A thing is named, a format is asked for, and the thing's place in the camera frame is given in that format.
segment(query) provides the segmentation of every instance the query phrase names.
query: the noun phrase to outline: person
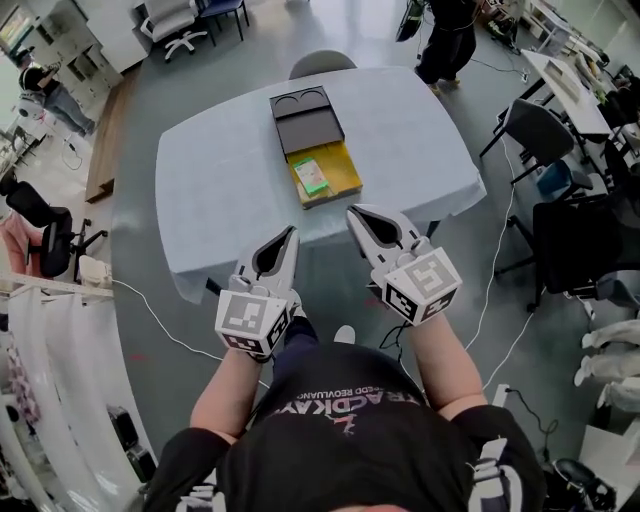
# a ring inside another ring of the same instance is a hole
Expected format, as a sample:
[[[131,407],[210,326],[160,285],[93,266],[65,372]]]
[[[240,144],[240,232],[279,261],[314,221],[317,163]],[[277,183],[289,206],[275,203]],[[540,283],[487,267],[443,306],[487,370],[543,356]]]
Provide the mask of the person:
[[[32,66],[33,59],[29,50],[18,52],[15,61],[20,69],[19,83],[22,89],[42,92],[45,97],[43,107],[62,121],[72,132],[81,137],[86,137],[94,132],[95,122],[84,115],[66,87],[54,79],[58,67],[43,69],[39,66]]]
[[[475,0],[431,0],[435,25],[416,73],[436,95],[440,94],[438,80],[458,86],[458,71],[476,50],[476,8]]]
[[[512,496],[541,510],[531,445],[509,411],[487,405],[444,314],[408,330],[428,404],[395,360],[352,344],[351,327],[341,343],[319,343],[296,308],[250,430],[261,365],[228,350],[190,427],[164,447],[143,510],[466,511],[475,466],[496,439],[506,440],[499,463],[520,481]],[[226,508],[216,508],[221,497]]]

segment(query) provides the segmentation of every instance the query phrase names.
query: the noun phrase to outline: black pants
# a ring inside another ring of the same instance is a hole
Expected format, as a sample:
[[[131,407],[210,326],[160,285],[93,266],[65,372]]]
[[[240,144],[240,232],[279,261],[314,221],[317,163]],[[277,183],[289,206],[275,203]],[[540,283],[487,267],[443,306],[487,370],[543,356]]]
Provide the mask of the black pants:
[[[476,34],[473,25],[455,32],[434,27],[416,72],[426,84],[435,84],[441,78],[453,80],[475,51]]]

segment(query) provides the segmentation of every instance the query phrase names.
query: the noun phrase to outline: gray floor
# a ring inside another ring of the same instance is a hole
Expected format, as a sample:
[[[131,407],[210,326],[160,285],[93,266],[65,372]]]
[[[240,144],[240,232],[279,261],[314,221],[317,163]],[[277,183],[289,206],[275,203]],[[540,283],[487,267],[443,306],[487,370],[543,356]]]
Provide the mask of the gray floor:
[[[160,135],[198,112],[232,97],[285,80],[293,63],[319,48],[347,53],[360,67],[414,66],[418,37],[398,44],[394,36],[404,11],[404,0],[291,0],[248,1],[251,27],[240,43],[233,20],[223,19],[224,31],[217,35],[218,47],[208,40],[197,44],[193,56],[176,54],[165,64],[162,54],[152,53],[142,68],[138,88],[128,113],[125,147],[116,179],[112,234],[114,275],[146,294],[168,330],[194,348],[221,355],[223,347],[214,333],[216,301],[208,295],[200,306],[181,300],[169,276],[159,237],[155,211],[154,169]],[[425,25],[422,42],[431,27]],[[475,58],[502,69],[518,69],[524,61],[508,56],[479,29]],[[516,73],[499,73],[471,62],[460,73],[462,86],[447,91],[442,103],[457,124],[470,153],[476,158],[488,197],[471,210],[446,219],[434,242],[447,250],[465,283],[449,310],[451,323],[467,342],[476,332],[498,236],[510,197],[509,165],[500,144],[482,162],[476,155],[491,137],[496,114],[526,89]],[[520,172],[517,148],[510,154]],[[518,186],[512,212],[528,217],[535,192],[530,181]],[[503,239],[498,265],[528,256],[523,240],[515,232]],[[331,254],[316,253],[326,258]],[[309,262],[300,262],[304,268]],[[377,346],[398,319],[368,301],[363,289],[367,269],[354,259],[348,268],[332,266],[326,275],[301,275],[300,290],[305,310],[323,337],[343,323],[352,324],[358,343]],[[314,282],[331,279],[336,286],[352,290],[352,301],[335,304],[331,297],[314,295]],[[129,379],[151,442],[159,454],[164,443],[188,424],[199,393],[217,363],[189,353],[172,343],[150,316],[142,300],[117,288],[116,309]],[[495,282],[480,336],[470,353],[485,378],[506,354],[524,325],[525,306],[533,294],[533,272],[525,269]],[[628,316],[607,304],[598,304],[596,325]],[[526,334],[508,363],[488,389],[507,382],[520,389],[531,407],[548,423],[557,418],[560,427],[550,441],[554,457],[575,456],[580,449],[598,386],[572,386],[572,377],[582,352],[579,340],[587,329],[586,317],[577,301],[545,296]],[[417,376],[408,350],[405,360]],[[265,369],[265,380],[270,379]],[[536,447],[543,442],[535,421],[513,399],[508,406]]]

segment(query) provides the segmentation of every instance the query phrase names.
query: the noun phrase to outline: gray table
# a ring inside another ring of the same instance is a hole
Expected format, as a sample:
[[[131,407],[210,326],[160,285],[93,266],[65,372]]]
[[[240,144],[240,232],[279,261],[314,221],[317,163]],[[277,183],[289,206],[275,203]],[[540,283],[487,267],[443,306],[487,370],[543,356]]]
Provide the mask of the gray table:
[[[364,184],[303,210],[269,98],[322,85]],[[348,244],[345,209],[374,203],[419,226],[458,214],[486,194],[453,121],[409,69],[353,69],[279,83],[216,105],[165,132],[156,161],[158,225],[181,295],[199,302],[207,277],[226,284],[250,243],[287,224],[306,249]],[[316,262],[321,272],[327,262]]]

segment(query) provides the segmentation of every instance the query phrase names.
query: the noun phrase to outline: yellow box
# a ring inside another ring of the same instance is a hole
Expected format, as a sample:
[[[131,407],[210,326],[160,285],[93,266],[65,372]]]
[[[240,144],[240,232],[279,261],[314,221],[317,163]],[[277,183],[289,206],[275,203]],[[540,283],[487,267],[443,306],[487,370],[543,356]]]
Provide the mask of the yellow box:
[[[328,187],[311,196],[307,194],[293,168],[295,164],[305,158],[313,158],[329,182]],[[356,172],[344,142],[332,142],[289,153],[286,155],[286,159],[289,172],[298,191],[300,203],[305,210],[340,197],[357,194],[362,190],[362,181],[360,181],[360,176]]]

